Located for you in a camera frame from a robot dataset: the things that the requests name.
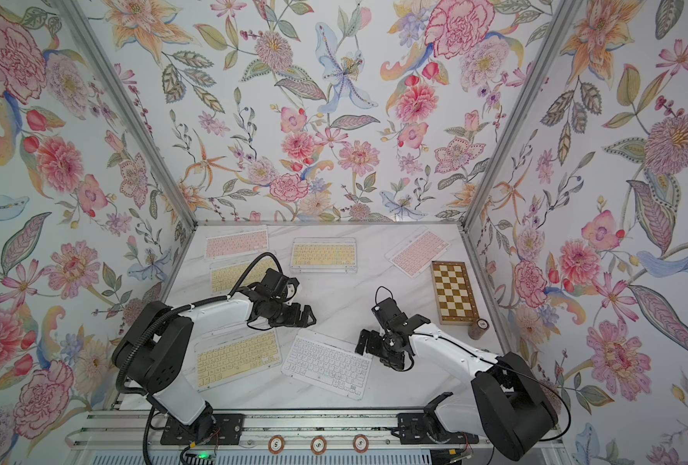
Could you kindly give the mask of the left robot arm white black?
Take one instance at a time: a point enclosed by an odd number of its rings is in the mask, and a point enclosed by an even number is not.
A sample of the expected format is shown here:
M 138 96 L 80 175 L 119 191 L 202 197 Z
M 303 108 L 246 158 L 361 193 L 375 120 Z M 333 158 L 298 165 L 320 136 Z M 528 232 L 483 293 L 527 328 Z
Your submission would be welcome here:
M 258 319 L 265 319 L 272 329 L 315 325 L 312 307 L 293 300 L 298 286 L 297 279 L 268 269 L 261 281 L 247 286 L 238 281 L 223 296 L 178 307 L 149 302 L 111 356 L 118 369 L 117 391 L 147 399 L 182 426 L 208 428 L 213 409 L 181 373 L 190 343 L 206 333 Z

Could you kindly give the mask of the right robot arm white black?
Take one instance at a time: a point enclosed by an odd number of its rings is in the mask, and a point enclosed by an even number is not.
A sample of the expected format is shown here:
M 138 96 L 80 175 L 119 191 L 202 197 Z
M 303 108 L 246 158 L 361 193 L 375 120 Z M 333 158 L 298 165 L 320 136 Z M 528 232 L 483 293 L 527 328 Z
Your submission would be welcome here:
M 355 351 L 405 373 L 424 360 L 468 387 L 458 398 L 446 391 L 419 414 L 397 417 L 402 444 L 467 445 L 485 438 L 511 461 L 518 462 L 539 442 L 547 441 L 558 414 L 525 360 L 514 353 L 498 356 L 444 333 L 423 315 L 408 316 L 393 298 L 375 303 L 379 329 L 363 329 Z

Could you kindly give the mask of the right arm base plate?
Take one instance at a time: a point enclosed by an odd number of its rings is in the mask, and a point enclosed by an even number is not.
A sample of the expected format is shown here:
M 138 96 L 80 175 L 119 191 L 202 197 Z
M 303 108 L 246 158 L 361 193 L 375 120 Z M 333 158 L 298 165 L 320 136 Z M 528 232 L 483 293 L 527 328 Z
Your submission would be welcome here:
M 479 436 L 466 432 L 448 432 L 440 423 L 436 409 L 451 396 L 453 393 L 446 391 L 427 403 L 421 412 L 398 414 L 397 426 L 392 428 L 391 434 L 402 445 L 476 445 L 479 443 Z

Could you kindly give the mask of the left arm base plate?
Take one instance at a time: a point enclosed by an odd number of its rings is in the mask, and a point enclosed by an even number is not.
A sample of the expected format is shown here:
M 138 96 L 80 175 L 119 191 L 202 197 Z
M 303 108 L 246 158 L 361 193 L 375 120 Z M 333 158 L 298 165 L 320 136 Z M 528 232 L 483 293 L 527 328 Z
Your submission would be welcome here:
M 243 414 L 213 413 L 198 418 L 191 425 L 184 425 L 172 416 L 160 438 L 161 446 L 237 446 L 243 430 Z

